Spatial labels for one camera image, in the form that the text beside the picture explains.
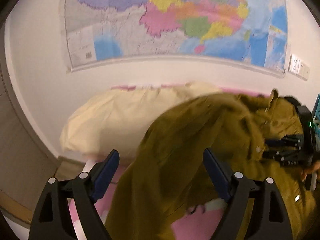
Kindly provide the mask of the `person's right hand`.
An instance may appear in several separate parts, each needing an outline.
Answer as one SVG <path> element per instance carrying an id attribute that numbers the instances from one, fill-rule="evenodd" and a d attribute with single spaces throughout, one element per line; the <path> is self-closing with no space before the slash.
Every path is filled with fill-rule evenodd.
<path id="1" fill-rule="evenodd" d="M 317 174 L 317 181 L 319 181 L 319 178 L 320 178 L 319 170 L 320 170 L 320 161 L 318 160 L 314 162 L 310 167 L 307 167 L 302 171 L 301 180 L 305 181 L 307 178 L 307 175 L 315 173 Z"/>

